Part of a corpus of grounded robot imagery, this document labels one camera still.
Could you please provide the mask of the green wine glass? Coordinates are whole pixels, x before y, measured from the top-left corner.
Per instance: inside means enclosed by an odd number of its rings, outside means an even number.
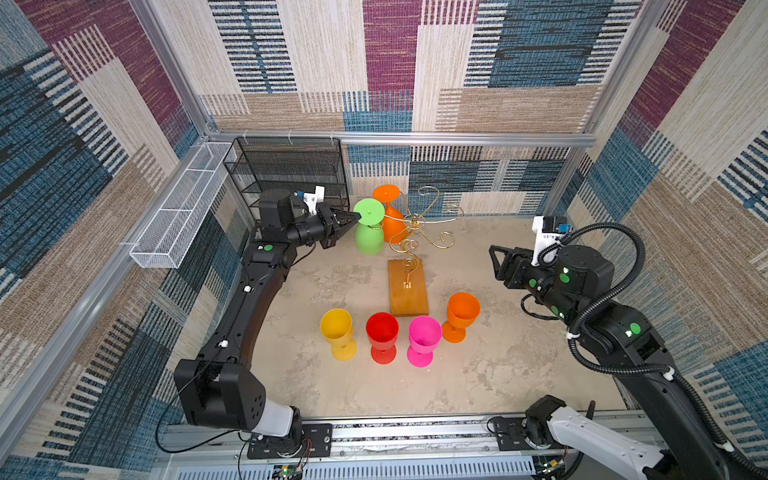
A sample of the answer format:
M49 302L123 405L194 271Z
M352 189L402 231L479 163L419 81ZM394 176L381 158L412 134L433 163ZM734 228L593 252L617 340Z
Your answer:
M385 245L382 230L384 205L373 198L366 198L355 204L353 212L360 215L355 232L357 250L365 255L378 255Z

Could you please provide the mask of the orange wine glass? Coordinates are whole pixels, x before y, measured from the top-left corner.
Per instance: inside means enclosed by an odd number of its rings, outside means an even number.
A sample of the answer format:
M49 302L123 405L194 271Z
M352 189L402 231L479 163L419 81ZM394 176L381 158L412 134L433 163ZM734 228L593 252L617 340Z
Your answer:
M394 207L394 202L400 197L401 191L395 185L381 185L373 191L373 198L385 207L385 217L381 226L384 240L392 245L402 242L407 234L404 216Z
M450 343L461 343L466 338L466 329L481 313L479 300L466 292L452 295L448 301L446 318L442 325L443 338Z

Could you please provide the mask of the pink wine glass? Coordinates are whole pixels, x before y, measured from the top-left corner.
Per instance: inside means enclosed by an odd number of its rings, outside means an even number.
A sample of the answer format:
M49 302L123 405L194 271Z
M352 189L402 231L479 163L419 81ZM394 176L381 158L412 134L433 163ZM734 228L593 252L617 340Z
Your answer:
M428 367L434 359L434 351L442 339L441 324L432 317L414 318L408 328L409 347L407 359L417 368Z

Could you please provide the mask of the yellow wine glass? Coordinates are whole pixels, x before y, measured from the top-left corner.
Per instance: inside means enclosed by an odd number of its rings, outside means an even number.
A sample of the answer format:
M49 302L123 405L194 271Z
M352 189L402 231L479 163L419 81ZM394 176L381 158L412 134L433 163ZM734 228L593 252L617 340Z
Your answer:
M349 361L357 353L354 327L350 313L344 309L332 309L321 319L321 333L331 347L333 357Z

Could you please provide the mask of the red wine glass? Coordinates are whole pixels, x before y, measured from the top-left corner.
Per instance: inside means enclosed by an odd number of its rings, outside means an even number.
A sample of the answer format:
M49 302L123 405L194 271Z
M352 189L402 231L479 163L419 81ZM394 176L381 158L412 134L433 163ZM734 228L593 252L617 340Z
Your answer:
M381 365L391 363L397 354L398 320L386 312L375 313L366 323L366 334L371 344L372 359Z

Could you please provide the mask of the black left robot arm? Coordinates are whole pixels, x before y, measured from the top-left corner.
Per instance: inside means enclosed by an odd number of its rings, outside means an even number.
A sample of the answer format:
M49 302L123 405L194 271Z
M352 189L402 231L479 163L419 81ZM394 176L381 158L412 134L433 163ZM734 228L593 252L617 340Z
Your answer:
M301 246L333 247L361 219L325 202L314 208L293 192L271 189L256 202L258 218L246 244L237 289L207 343L178 363L174 382L191 425L295 437L300 416L268 398L251 371L254 346L274 298Z

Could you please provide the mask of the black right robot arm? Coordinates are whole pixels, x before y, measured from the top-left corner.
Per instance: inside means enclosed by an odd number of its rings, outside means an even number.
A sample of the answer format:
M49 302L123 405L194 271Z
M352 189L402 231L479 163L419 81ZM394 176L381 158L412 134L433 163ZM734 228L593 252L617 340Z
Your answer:
M624 234L634 262L619 282L615 268L577 238L595 230ZM583 367L614 377L639 403L665 442L639 443L592 421L546 395L525 412L527 442L535 449L558 443L626 479L764 479L767 471L748 459L716 422L696 389L675 365L648 318L616 302L642 272L646 249L631 228L614 222L573 230L561 216L534 220L532 249L489 248L494 277L524 290L566 327L570 354Z

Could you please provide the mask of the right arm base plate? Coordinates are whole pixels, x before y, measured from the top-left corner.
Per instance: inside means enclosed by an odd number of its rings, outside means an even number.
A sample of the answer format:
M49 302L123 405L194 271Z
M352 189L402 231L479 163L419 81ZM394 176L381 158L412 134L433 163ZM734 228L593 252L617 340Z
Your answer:
M496 438L500 451L564 451L545 423L526 417L493 416L486 422L487 430Z

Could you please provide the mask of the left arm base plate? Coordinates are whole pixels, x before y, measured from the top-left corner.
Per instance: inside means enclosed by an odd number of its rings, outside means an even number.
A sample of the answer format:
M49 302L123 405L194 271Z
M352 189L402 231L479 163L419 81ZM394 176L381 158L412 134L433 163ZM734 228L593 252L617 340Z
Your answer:
M293 428L285 437L253 433L247 447L249 460L325 458L330 456L333 426L310 423Z

